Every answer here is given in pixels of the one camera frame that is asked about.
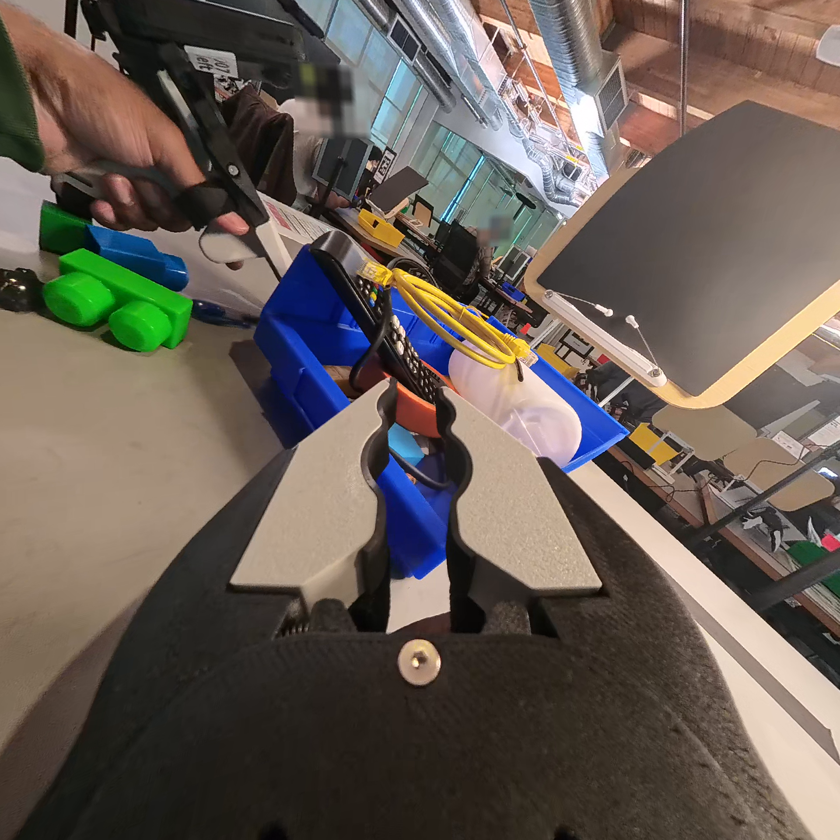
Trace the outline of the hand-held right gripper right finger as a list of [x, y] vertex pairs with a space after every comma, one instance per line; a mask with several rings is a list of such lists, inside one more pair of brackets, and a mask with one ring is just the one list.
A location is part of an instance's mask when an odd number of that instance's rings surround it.
[[603, 594], [603, 582], [564, 510], [565, 478], [448, 387], [436, 395], [437, 430], [454, 489], [446, 567], [454, 634], [539, 632], [550, 602]]

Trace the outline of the blue pen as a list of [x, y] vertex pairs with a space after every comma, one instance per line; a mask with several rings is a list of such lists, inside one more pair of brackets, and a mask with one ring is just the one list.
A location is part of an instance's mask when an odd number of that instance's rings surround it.
[[192, 301], [192, 318], [212, 326], [235, 329], [253, 329], [259, 322], [259, 316], [229, 311], [219, 304], [201, 299]]

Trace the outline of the blue plastic bin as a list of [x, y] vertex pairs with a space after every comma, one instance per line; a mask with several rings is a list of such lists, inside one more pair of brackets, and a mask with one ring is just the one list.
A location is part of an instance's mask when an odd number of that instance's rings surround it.
[[[280, 394], [275, 429], [284, 448], [293, 448], [350, 404], [326, 368], [351, 366], [369, 346], [308, 248], [298, 252], [263, 307], [255, 342]], [[581, 420], [581, 444], [565, 472], [592, 461], [628, 435], [544, 358], [533, 353], [528, 365]], [[414, 486], [393, 459], [379, 486], [385, 498], [392, 573], [398, 579], [422, 579], [445, 560], [453, 493]]]

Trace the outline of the person's left forearm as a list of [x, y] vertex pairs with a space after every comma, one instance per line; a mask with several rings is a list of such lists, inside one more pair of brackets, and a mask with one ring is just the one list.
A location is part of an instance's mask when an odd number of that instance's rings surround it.
[[1, 23], [1, 157], [39, 173], [45, 152], [32, 92], [12, 39]]

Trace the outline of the green plastic object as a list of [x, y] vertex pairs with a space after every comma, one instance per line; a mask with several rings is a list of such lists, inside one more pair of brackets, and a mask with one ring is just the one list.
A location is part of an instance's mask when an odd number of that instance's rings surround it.
[[59, 276], [45, 283], [43, 299], [65, 324], [107, 326], [124, 348], [141, 353], [175, 349], [193, 313], [191, 299], [84, 248], [59, 258]]

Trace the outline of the person's left hand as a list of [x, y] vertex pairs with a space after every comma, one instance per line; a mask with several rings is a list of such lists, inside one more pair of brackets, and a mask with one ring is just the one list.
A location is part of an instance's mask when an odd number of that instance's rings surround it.
[[110, 161], [156, 170], [177, 193], [204, 182], [182, 132], [130, 79], [21, 8], [2, 3], [2, 22], [33, 96], [45, 152], [40, 174]]

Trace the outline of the blue plastic block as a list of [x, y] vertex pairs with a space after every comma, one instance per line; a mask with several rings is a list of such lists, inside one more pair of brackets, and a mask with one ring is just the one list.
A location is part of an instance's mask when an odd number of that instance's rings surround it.
[[184, 260], [160, 251], [147, 238], [90, 224], [84, 242], [90, 252], [171, 291], [182, 292], [189, 282]]

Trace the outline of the yellow bin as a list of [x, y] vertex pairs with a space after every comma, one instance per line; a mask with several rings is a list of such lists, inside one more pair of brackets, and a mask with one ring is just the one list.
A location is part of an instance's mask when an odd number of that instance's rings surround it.
[[397, 227], [367, 209], [359, 210], [358, 225], [371, 238], [390, 248], [396, 249], [404, 240], [404, 234]]
[[628, 438], [643, 454], [652, 459], [656, 466], [662, 466], [674, 460], [681, 453], [680, 446], [675, 448], [668, 443], [663, 435], [657, 433], [648, 423], [636, 426]]
[[564, 378], [573, 381], [578, 374], [580, 373], [580, 369], [568, 364], [566, 360], [563, 360], [559, 355], [556, 353], [555, 348], [548, 344], [548, 343], [540, 343], [535, 351], [534, 351], [543, 361], [546, 361], [548, 365], [553, 367], [559, 374], [561, 374]]

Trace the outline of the white plastic bottle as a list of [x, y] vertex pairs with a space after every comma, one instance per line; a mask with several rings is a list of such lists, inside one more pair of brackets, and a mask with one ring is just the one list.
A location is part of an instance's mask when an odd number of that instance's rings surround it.
[[582, 442], [580, 418], [572, 405], [525, 363], [496, 369], [454, 350], [448, 378], [469, 404], [536, 456], [561, 468], [574, 459]]

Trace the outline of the light blue sponge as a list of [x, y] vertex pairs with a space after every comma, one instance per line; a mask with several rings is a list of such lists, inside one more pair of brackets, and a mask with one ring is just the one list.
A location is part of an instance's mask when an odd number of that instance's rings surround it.
[[390, 449], [412, 466], [417, 466], [427, 454], [417, 442], [415, 436], [397, 423], [388, 430], [388, 445]]

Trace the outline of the orange tape roll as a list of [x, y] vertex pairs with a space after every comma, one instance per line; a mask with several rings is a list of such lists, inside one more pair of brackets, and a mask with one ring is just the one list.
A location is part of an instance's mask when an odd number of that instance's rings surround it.
[[396, 383], [395, 423], [413, 434], [426, 438], [440, 438], [437, 424], [436, 393], [428, 402], [399, 381]]

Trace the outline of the green plastic block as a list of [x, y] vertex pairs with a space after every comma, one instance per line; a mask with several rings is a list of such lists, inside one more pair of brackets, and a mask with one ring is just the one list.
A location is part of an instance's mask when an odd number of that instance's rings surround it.
[[39, 214], [38, 247], [42, 251], [57, 256], [84, 249], [88, 241], [89, 224], [86, 218], [69, 213], [55, 203], [42, 201]]

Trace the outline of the beige chair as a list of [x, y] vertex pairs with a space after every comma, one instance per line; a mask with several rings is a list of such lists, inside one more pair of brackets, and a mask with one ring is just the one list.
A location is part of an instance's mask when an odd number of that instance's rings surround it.
[[703, 410], [665, 406], [653, 415], [652, 423], [683, 441], [701, 460], [722, 459], [758, 436], [755, 428], [725, 406]]
[[787, 481], [767, 501], [775, 508], [792, 512], [835, 495], [834, 483], [814, 468], [803, 470], [804, 460], [767, 437], [756, 437], [722, 459], [734, 476], [758, 494]]

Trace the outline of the black metal pole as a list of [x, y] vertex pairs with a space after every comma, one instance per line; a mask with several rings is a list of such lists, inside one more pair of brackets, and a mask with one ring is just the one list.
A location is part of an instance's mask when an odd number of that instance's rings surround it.
[[777, 492], [796, 482], [805, 473], [813, 471], [815, 467], [818, 467], [831, 457], [838, 455], [838, 453], [839, 442], [835, 442], [834, 444], [826, 447], [821, 453], [815, 454], [813, 458], [806, 461], [803, 466], [795, 469], [787, 477], [777, 481], [776, 483], [771, 485], [767, 490], [760, 492], [754, 498], [744, 502], [739, 507], [732, 509], [727, 515], [719, 518], [713, 523], [710, 523], [700, 528], [695, 528], [691, 532], [688, 532], [683, 538], [681, 538], [681, 543], [688, 550], [693, 550], [694, 548], [700, 546], [709, 537], [718, 533], [720, 530], [726, 528], [730, 523], [740, 519], [741, 515], [744, 515], [752, 509], [756, 508], [761, 503], [770, 499]]

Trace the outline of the metal duct with vent grilles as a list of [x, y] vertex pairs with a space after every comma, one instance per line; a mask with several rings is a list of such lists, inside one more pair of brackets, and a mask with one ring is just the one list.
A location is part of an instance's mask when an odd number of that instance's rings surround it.
[[623, 165], [619, 120], [628, 104], [617, 54], [602, 47], [590, 1], [530, 1], [596, 184]]

